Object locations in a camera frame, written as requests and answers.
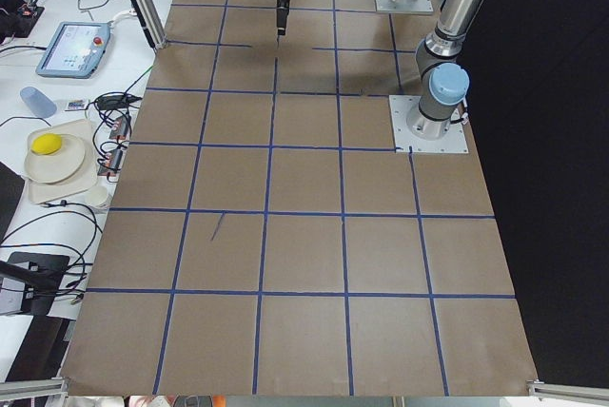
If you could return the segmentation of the power strip with plugs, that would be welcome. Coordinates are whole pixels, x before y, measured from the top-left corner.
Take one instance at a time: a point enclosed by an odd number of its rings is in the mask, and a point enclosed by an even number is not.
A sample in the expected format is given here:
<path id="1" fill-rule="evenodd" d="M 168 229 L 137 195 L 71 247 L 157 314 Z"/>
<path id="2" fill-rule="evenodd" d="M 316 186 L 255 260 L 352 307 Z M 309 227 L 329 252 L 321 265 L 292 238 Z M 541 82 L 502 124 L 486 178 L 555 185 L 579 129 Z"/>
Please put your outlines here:
<path id="1" fill-rule="evenodd" d="M 98 159 L 97 175 L 100 177 L 115 177 L 121 170 L 124 153 L 128 148 L 128 138 L 131 133 L 131 118 L 121 115 L 114 122 L 108 140 L 100 146 L 101 157 Z"/>

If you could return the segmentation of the teach pendant tablet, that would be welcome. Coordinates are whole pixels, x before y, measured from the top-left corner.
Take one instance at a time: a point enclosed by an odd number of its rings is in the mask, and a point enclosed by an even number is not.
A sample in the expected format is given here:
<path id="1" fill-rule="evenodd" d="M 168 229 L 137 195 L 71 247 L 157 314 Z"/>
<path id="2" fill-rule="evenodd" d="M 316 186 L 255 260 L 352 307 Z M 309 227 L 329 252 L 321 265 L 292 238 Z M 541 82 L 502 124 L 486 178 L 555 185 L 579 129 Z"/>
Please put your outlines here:
<path id="1" fill-rule="evenodd" d="M 62 22 L 36 68 L 42 77 L 87 79 L 110 40 L 109 23 Z"/>

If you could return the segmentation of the blue plastic cup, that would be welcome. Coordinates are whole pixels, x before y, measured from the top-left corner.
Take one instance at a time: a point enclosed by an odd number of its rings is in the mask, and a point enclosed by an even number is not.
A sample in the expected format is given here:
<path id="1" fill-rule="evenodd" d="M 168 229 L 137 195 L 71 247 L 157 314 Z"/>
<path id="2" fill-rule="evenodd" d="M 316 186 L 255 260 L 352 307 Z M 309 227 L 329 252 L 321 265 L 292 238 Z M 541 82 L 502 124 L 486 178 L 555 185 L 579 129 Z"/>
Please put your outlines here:
<path id="1" fill-rule="evenodd" d="M 35 117 L 46 119 L 56 113 L 56 104 L 36 87 L 23 87 L 20 97 Z"/>

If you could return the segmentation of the yellow fruit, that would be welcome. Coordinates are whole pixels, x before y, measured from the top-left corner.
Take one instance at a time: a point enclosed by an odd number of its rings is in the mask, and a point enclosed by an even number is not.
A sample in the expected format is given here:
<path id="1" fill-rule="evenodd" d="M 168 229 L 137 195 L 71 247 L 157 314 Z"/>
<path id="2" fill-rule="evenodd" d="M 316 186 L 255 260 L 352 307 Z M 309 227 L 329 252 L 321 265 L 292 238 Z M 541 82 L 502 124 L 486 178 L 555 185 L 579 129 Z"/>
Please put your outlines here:
<path id="1" fill-rule="evenodd" d="M 63 145 L 62 137 L 54 133 L 45 133 L 36 137 L 30 146 L 30 151 L 36 155 L 51 155 Z"/>

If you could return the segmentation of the beige plate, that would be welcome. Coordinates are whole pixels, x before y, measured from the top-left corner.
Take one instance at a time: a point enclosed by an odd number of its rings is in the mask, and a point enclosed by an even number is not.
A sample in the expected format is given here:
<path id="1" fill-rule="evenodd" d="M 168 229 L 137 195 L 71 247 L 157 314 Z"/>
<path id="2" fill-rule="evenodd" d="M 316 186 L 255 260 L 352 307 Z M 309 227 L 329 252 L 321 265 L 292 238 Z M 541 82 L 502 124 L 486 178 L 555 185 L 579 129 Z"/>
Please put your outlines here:
<path id="1" fill-rule="evenodd" d="M 26 175 L 41 184 L 53 184 L 65 180 L 85 160 L 84 142 L 72 135 L 62 136 L 63 145 L 51 155 L 36 155 L 29 152 L 24 161 Z"/>

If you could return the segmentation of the beige serving tray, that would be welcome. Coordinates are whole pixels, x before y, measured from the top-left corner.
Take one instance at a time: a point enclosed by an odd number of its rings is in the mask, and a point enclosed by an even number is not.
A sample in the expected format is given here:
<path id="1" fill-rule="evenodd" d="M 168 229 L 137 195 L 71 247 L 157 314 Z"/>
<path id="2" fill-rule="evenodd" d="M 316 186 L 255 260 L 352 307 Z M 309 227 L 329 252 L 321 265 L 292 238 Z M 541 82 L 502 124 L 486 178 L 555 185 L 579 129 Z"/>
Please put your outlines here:
<path id="1" fill-rule="evenodd" d="M 43 134 L 62 137 L 61 148 L 49 155 L 31 151 L 32 143 Z M 92 145 L 92 122 L 78 120 L 33 131 L 27 138 L 24 161 L 29 200 L 43 204 L 85 192 L 97 183 L 97 163 Z"/>

